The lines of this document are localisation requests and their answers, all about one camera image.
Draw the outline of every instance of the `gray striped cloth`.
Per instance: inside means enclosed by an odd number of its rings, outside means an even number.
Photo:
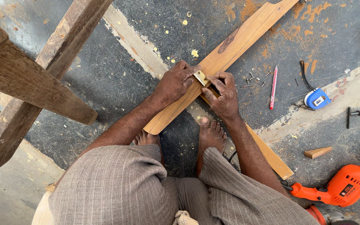
[[[76,161],[49,198],[57,225],[171,225],[178,210],[201,225],[317,225],[302,207],[238,173],[215,148],[199,178],[166,176],[156,144],[104,146]]]

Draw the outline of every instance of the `man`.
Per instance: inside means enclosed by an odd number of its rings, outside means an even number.
[[[207,76],[220,91],[219,98],[206,88],[202,92],[233,138],[242,174],[222,156],[227,134],[221,125],[203,117],[198,178],[166,176],[159,136],[148,134],[143,127],[186,93],[193,82],[189,77],[201,68],[179,61],[151,96],[79,155],[49,198],[56,224],[168,225],[175,216],[188,215],[184,211],[201,225],[317,224],[288,198],[246,129],[230,73]]]

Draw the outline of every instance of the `foot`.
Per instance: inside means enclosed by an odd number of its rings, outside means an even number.
[[[221,154],[224,152],[227,134],[216,120],[212,120],[209,127],[209,119],[202,117],[200,120],[200,143],[197,157],[197,176],[202,170],[204,151],[209,147],[216,148]]]
[[[144,129],[142,129],[136,138],[133,140],[134,145],[149,145],[149,144],[157,144],[160,149],[160,163],[165,166],[165,163],[163,161],[163,153],[162,153],[162,147],[160,146],[159,141],[159,135],[152,135],[148,132],[146,132]]]

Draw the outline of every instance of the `black cord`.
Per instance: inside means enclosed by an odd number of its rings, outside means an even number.
[[[234,153],[230,156],[230,158],[229,158],[229,162],[232,160],[232,158],[236,155],[236,153],[237,153],[237,151],[234,151]]]
[[[302,69],[302,74],[303,74],[302,76],[303,76],[303,79],[304,79],[307,87],[308,87],[309,89],[311,89],[312,91],[315,91],[315,88],[313,88],[312,85],[308,84],[308,82],[307,82],[308,80],[306,79],[306,76],[305,76],[305,63],[304,63],[304,61],[301,60],[301,61],[300,61],[300,64],[301,64],[301,69]]]

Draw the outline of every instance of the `power drill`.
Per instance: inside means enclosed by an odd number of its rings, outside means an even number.
[[[360,198],[360,166],[346,165],[327,184],[326,188],[308,188],[300,183],[293,184],[290,193],[298,198],[305,198],[330,205],[346,207]]]

